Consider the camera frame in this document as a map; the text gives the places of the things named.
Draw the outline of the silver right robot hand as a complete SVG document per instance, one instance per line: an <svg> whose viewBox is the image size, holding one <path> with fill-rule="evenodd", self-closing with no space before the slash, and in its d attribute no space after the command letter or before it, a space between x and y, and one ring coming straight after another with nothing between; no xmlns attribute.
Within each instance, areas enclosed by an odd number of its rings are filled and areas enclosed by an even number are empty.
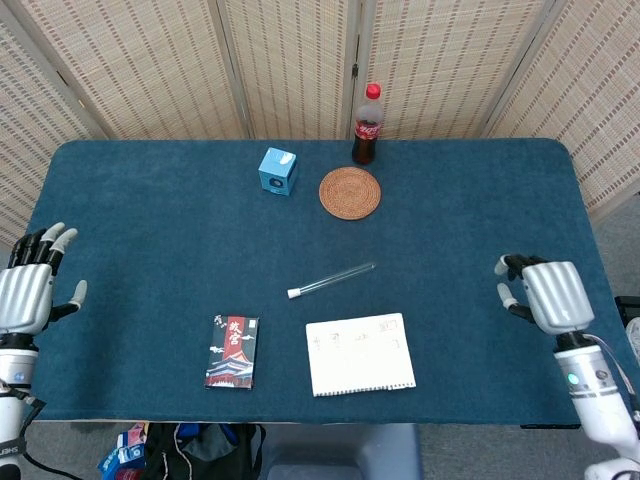
<svg viewBox="0 0 640 480"><path fill-rule="evenodd" d="M519 278L529 302L522 304L506 283L499 283L497 292L502 306L546 334L557 336L582 331L595 318L581 277L570 261L502 255L494 272L507 276L509 281Z"/></svg>

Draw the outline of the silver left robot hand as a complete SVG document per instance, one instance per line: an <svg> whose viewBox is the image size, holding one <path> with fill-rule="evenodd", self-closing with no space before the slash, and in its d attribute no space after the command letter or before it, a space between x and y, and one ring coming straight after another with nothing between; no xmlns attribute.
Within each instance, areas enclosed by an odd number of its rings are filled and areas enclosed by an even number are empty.
<svg viewBox="0 0 640 480"><path fill-rule="evenodd" d="M7 267L1 271L1 333L35 336L49 323L79 311L88 283L81 280L73 296L53 304L54 284L66 250L78 230L58 222L26 234L14 243Z"/></svg>

